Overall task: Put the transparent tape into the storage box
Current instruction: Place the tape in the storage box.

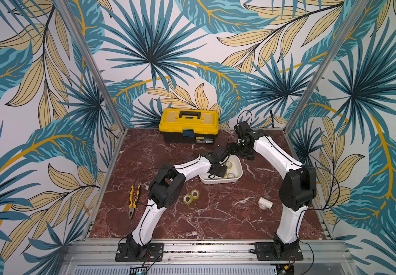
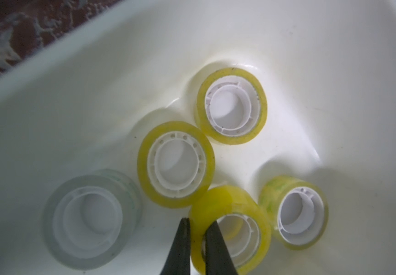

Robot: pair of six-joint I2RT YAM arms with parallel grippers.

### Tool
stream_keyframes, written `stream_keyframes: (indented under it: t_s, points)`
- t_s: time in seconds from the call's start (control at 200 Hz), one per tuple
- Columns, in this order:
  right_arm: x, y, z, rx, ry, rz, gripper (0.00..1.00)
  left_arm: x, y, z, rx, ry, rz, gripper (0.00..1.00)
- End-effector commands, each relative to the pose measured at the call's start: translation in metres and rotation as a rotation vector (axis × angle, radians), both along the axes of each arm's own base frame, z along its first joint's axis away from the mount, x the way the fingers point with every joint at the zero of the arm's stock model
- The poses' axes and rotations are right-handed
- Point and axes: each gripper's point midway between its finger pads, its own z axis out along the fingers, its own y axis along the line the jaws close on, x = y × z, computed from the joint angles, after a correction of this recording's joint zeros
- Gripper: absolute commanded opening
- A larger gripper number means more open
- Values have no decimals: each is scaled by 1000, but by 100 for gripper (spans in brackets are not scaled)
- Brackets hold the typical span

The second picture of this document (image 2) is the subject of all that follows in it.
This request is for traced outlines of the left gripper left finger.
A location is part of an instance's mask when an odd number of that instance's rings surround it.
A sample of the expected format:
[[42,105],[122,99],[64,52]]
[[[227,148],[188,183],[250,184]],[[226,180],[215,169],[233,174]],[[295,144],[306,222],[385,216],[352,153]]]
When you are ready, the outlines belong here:
[[190,275],[191,226],[182,218],[160,275]]

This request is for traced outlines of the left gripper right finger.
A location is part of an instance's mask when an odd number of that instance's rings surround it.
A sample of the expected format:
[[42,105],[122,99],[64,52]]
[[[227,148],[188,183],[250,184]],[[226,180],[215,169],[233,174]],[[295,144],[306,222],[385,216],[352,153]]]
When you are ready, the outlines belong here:
[[206,275],[238,275],[216,221],[205,233],[205,273]]

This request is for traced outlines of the yellow tape roll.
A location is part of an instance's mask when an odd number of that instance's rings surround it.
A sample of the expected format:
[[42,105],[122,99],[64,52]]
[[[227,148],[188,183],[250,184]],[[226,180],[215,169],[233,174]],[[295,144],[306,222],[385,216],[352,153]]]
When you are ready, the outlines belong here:
[[154,203],[171,209],[198,201],[209,189],[215,167],[208,138],[184,121],[165,122],[150,130],[137,158],[143,191]]
[[231,254],[238,274],[253,271],[267,254],[272,230],[265,212],[242,188],[224,185],[208,190],[189,212],[191,223],[191,259],[195,270],[205,274],[205,257],[201,245],[205,232],[215,221],[226,216],[237,217],[248,224],[241,250]]
[[273,235],[291,250],[315,245],[324,234],[329,207],[324,192],[301,179],[280,175],[269,180],[259,194]]
[[242,68],[212,72],[199,86],[194,120],[216,144],[252,141],[267,121],[267,98],[260,81]]

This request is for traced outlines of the white plastic storage box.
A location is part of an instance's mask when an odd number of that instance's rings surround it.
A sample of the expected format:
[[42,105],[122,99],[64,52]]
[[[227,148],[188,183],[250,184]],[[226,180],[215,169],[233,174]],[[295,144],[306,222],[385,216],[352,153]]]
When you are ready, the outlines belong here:
[[126,1],[0,77],[0,275],[73,275],[46,248],[43,208],[110,168],[137,181],[142,139],[193,123],[218,69],[268,101],[252,141],[215,144],[214,186],[253,198],[286,174],[324,192],[318,243],[277,239],[255,275],[396,275],[396,1]]

